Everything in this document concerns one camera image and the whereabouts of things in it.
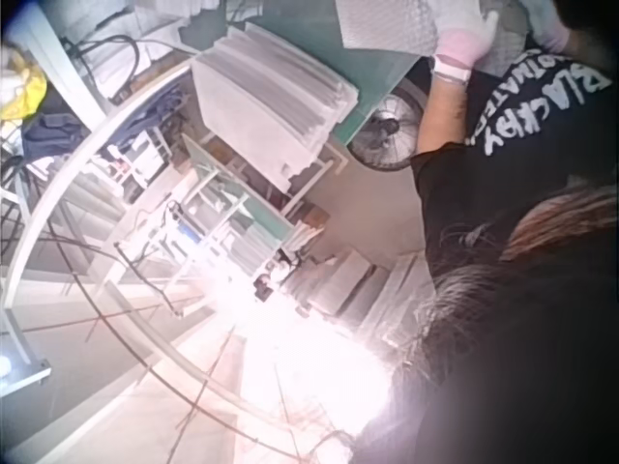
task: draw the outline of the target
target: yellow object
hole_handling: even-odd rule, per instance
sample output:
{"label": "yellow object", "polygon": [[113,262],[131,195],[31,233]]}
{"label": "yellow object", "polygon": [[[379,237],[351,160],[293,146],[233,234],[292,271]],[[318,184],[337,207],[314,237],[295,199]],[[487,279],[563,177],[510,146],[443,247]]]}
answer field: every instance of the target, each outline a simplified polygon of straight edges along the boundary
{"label": "yellow object", "polygon": [[23,119],[37,111],[47,91],[47,80],[41,68],[26,62],[14,48],[3,46],[3,52],[7,50],[11,52],[11,58],[6,71],[19,75],[24,85],[16,89],[14,99],[2,106],[0,119]]}

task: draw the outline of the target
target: green table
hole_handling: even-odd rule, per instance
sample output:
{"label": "green table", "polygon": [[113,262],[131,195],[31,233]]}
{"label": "green table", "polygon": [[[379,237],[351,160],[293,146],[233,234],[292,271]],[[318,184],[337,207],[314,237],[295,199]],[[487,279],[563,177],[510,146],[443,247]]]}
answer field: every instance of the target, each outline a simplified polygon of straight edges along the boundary
{"label": "green table", "polygon": [[[224,36],[227,28],[224,3],[215,12],[204,11],[196,16],[181,31],[183,42],[206,49]],[[333,131],[344,145],[419,59],[396,51],[344,48],[335,0],[268,0],[263,3],[262,15],[248,21],[295,44],[359,89],[359,103]]]}

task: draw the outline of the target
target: pink glove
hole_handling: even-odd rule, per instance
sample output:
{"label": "pink glove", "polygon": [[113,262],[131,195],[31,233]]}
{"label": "pink glove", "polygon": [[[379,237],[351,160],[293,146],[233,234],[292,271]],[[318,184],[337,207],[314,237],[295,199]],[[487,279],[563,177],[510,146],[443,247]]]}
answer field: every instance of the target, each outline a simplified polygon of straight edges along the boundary
{"label": "pink glove", "polygon": [[535,41],[548,51],[562,52],[570,29],[563,25],[552,0],[520,0],[529,15]]}
{"label": "pink glove", "polygon": [[480,0],[427,0],[438,32],[436,54],[471,69],[488,53],[499,21],[498,12],[484,18]]}

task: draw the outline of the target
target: white wristwatch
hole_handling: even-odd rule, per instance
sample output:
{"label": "white wristwatch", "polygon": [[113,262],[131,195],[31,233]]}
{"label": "white wristwatch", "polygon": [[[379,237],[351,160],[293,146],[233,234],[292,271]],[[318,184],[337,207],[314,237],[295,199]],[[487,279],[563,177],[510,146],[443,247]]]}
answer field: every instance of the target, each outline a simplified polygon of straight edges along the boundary
{"label": "white wristwatch", "polygon": [[432,72],[446,80],[454,83],[466,85],[471,78],[471,70],[463,70],[452,65],[448,65],[439,56],[434,55],[434,66]]}

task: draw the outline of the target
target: person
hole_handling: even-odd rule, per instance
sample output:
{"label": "person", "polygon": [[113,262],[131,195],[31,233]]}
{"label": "person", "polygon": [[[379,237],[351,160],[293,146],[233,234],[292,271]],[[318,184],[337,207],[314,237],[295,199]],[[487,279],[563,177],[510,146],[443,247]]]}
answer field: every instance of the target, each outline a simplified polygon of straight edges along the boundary
{"label": "person", "polygon": [[540,46],[469,133],[467,82],[498,15],[429,2],[439,41],[412,168],[436,295],[352,464],[618,461],[614,58],[552,2],[521,2]]}

